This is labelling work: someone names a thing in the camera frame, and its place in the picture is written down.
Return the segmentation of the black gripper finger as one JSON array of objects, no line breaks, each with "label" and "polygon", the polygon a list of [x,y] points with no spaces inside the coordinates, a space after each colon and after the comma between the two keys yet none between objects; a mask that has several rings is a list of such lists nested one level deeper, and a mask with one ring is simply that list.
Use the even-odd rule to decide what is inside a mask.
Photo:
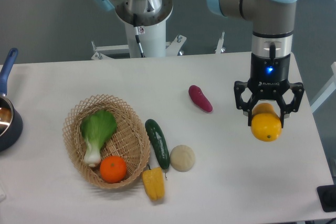
[{"label": "black gripper finger", "polygon": [[[292,93],[292,99],[289,103],[283,98],[283,95],[290,90]],[[275,101],[280,108],[280,122],[281,127],[284,127],[284,120],[288,118],[292,112],[299,111],[301,100],[304,94],[304,86],[302,82],[290,83],[289,81],[280,82],[279,87],[275,88]]]},{"label": "black gripper finger", "polygon": [[[251,92],[250,98],[248,101],[244,101],[242,94],[248,89]],[[259,95],[259,88],[253,86],[253,83],[250,81],[242,82],[235,81],[234,82],[234,96],[236,102],[236,108],[238,110],[242,110],[243,114],[248,117],[247,125],[251,126],[251,122],[253,119],[253,108],[257,104]]]}]

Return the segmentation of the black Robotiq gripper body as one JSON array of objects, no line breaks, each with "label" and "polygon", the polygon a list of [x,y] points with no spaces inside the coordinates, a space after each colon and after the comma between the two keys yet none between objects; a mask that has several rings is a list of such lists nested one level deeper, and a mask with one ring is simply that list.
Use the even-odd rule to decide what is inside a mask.
[{"label": "black Robotiq gripper body", "polygon": [[272,60],[252,54],[250,78],[247,82],[251,97],[248,101],[284,102],[282,96],[289,89],[289,65],[290,55]]}]

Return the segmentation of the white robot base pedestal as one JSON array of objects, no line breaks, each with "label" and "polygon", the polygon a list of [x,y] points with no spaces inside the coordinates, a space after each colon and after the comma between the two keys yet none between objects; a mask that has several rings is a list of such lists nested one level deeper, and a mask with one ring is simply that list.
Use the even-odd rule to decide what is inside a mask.
[{"label": "white robot base pedestal", "polygon": [[96,46],[92,42],[93,60],[109,59],[109,55],[129,54],[130,58],[181,56],[186,37],[178,34],[166,40],[166,21],[173,10],[172,0],[126,0],[114,6],[110,0],[94,0],[107,12],[115,11],[123,22],[126,45]]}]

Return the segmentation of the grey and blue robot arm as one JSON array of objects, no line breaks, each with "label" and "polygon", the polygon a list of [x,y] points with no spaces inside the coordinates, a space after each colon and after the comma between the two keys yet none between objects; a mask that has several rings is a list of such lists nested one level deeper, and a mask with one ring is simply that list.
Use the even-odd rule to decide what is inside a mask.
[{"label": "grey and blue robot arm", "polygon": [[[124,23],[132,58],[165,57],[166,20],[172,0],[94,0],[106,11],[114,10]],[[224,17],[253,24],[250,78],[236,81],[236,107],[249,118],[257,102],[275,101],[280,119],[297,112],[303,85],[288,80],[297,0],[206,0],[208,9]]]}]

